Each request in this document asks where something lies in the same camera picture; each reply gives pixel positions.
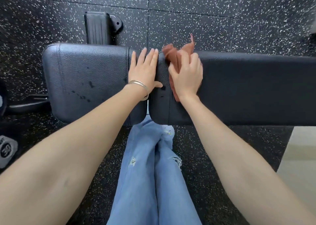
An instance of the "torn knee hole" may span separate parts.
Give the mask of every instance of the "torn knee hole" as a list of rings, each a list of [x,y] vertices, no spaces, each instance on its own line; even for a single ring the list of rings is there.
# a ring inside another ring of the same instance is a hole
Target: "torn knee hole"
[[[136,163],[136,159],[135,159],[135,157],[132,157],[132,160],[131,160],[131,162],[130,162],[130,165],[135,165],[135,163]]]
[[[171,157],[171,159],[173,159],[173,160],[177,163],[177,165],[178,165],[179,167],[181,167],[181,165],[182,165],[182,160],[181,160],[180,158],[178,158],[178,157]]]

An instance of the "speckled rubber flooring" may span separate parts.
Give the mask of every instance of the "speckled rubber flooring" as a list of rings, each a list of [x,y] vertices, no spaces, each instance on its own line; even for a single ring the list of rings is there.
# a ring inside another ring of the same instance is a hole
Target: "speckled rubber flooring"
[[[0,77],[12,99],[46,92],[41,53],[50,43],[85,43],[85,11],[114,12],[124,21],[119,45],[135,49],[181,46],[195,35],[197,50],[315,56],[309,39],[315,0],[0,0]],[[62,125],[50,114],[10,116],[25,127],[23,150]],[[292,127],[232,129],[277,170]],[[105,224],[130,128],[122,128],[69,224]],[[203,224],[247,224],[233,206],[193,127],[175,127],[189,193]]]

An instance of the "leg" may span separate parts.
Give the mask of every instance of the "leg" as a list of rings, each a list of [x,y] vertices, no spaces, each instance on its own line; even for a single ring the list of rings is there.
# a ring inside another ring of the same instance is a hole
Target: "leg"
[[[164,131],[155,153],[159,224],[201,225],[181,173],[181,159],[172,151],[174,129],[165,126]]]
[[[134,125],[127,140],[108,225],[158,224],[155,146],[163,130],[150,116]]]

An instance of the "bracelet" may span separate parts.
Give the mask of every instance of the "bracelet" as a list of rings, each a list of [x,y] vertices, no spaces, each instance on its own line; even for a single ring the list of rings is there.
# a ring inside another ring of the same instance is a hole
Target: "bracelet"
[[[138,85],[142,86],[147,91],[147,96],[145,96],[144,99],[142,99],[142,101],[148,99],[148,97],[149,97],[148,88],[147,88],[147,86],[144,85],[144,83],[142,83],[138,80],[131,80],[128,84],[138,84]]]

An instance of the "black leather padding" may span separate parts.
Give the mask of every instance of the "black leather padding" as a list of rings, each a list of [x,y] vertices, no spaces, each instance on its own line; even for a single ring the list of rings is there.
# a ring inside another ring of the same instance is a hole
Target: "black leather padding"
[[[203,63],[201,102],[227,125],[316,126],[316,58],[197,52]],[[160,53],[149,113],[154,122],[190,125],[173,97]]]
[[[53,115],[71,123],[122,90],[128,81],[131,54],[128,47],[108,45],[46,47],[43,68]],[[138,103],[124,125],[143,121],[146,109],[146,101]]]

